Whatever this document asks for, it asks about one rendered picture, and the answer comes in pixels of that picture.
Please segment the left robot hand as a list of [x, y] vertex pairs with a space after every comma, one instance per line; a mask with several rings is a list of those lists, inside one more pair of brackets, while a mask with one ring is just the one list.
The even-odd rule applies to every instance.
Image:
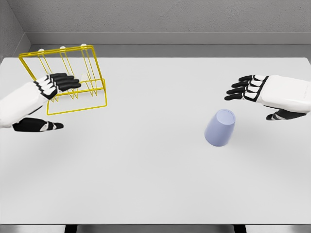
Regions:
[[48, 74], [28, 82], [0, 100], [0, 128], [17, 132], [45, 132], [62, 129], [64, 125], [28, 117], [57, 94], [81, 87], [74, 76], [66, 73]]

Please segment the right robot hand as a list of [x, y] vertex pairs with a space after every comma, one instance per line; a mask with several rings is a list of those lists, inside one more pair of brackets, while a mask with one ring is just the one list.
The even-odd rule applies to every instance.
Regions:
[[311, 113], [311, 82], [279, 75], [240, 77], [225, 100], [247, 100], [277, 109], [266, 120], [290, 120]]

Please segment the lavender cup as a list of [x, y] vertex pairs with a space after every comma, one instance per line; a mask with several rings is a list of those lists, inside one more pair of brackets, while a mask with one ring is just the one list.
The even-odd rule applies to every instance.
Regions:
[[205, 129], [205, 139], [216, 147], [225, 146], [234, 131], [236, 117], [228, 109], [221, 109], [212, 117]]

